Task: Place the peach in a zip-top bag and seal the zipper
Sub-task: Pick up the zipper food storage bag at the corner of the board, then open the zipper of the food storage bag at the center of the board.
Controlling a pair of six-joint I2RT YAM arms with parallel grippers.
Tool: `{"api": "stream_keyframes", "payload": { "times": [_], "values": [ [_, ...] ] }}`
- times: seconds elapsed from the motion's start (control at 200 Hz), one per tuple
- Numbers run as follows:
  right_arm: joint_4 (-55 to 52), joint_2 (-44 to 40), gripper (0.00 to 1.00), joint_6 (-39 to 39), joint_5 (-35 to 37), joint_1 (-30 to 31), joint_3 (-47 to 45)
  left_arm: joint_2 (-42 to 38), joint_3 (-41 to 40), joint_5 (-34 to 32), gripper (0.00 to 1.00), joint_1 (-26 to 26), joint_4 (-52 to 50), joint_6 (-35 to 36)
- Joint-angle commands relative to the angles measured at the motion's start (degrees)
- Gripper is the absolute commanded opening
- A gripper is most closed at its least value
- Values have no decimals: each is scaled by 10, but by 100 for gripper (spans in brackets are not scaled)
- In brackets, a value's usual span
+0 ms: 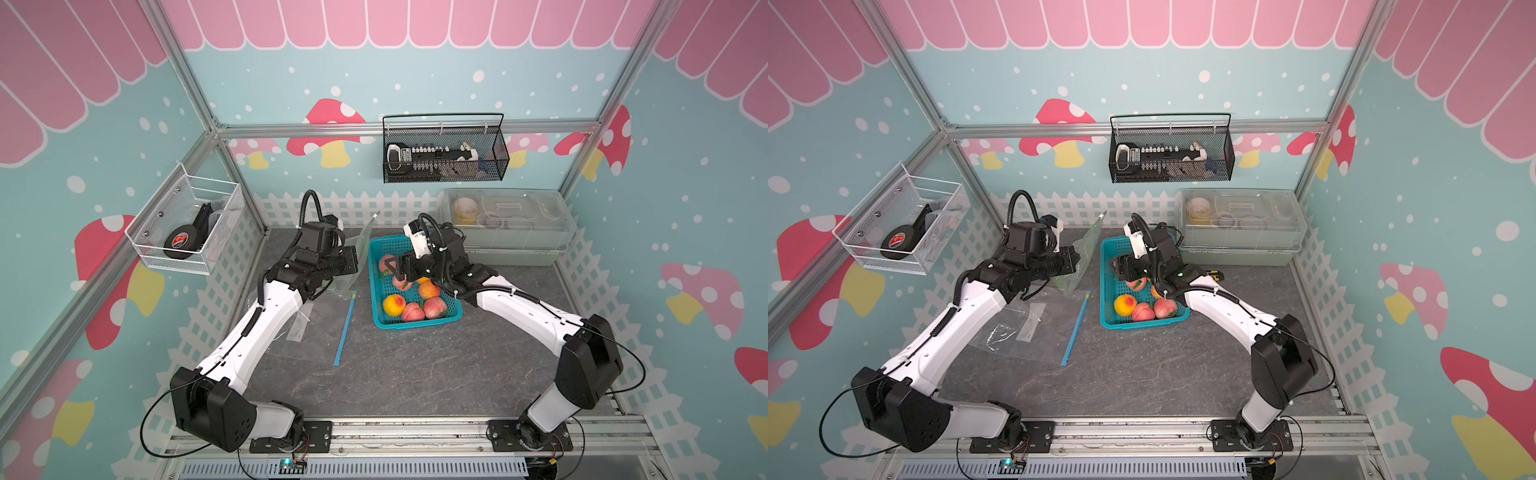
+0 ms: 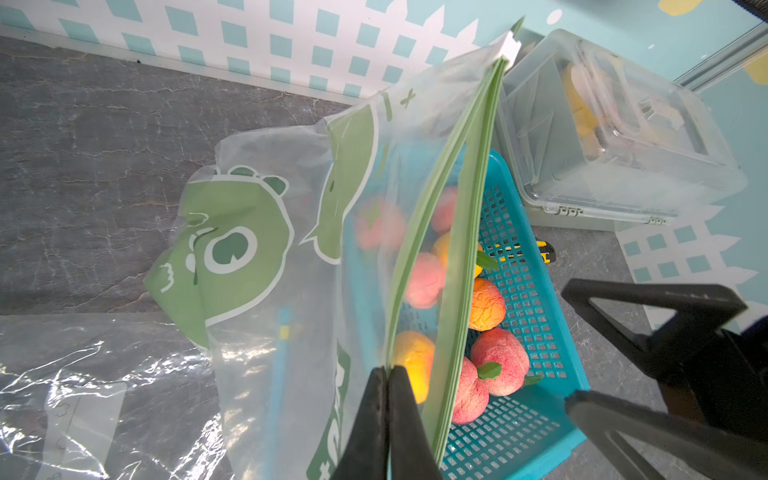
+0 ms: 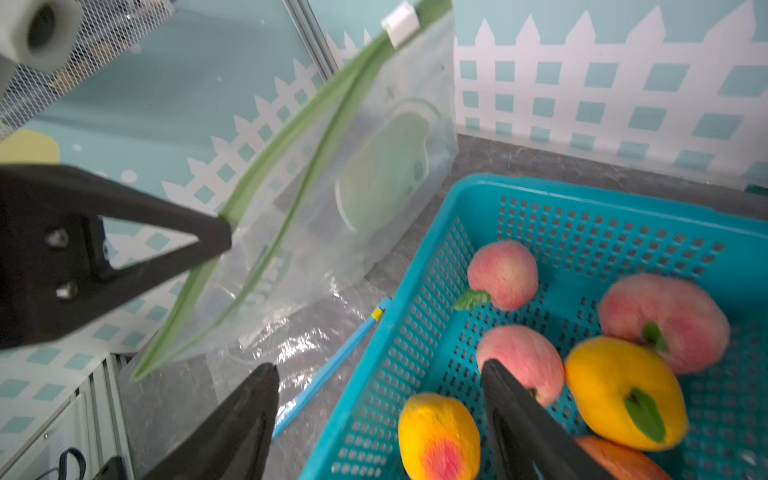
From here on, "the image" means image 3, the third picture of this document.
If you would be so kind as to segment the clear green zip-top bag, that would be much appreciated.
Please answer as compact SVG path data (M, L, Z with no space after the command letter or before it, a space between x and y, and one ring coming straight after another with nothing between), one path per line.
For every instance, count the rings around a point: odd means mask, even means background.
M191 271L134 381L354 285L393 248L458 153L453 50L448 1L383 20L242 175L219 213L229 250Z

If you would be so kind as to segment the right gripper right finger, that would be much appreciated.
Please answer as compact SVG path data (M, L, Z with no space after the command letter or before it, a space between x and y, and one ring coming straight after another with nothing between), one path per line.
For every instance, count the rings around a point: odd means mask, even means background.
M610 479L497 360L481 371L488 438L499 479Z

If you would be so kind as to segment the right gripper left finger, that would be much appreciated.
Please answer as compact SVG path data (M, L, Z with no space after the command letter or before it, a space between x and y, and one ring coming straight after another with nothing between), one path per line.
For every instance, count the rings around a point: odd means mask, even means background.
M260 480L278 407L278 369L264 363L146 477Z

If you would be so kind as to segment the orange-pink peach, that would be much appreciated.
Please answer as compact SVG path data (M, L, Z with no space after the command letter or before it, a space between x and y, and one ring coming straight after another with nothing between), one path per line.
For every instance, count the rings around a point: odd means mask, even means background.
M639 451L592 436L574 440L615 479L671 480L659 465Z

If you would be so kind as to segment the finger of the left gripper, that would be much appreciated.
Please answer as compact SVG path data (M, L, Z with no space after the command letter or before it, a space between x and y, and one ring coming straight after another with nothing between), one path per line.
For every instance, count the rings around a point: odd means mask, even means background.
M103 220L191 234L196 242L111 266ZM1 346L75 332L232 245L230 225L66 165L1 169Z

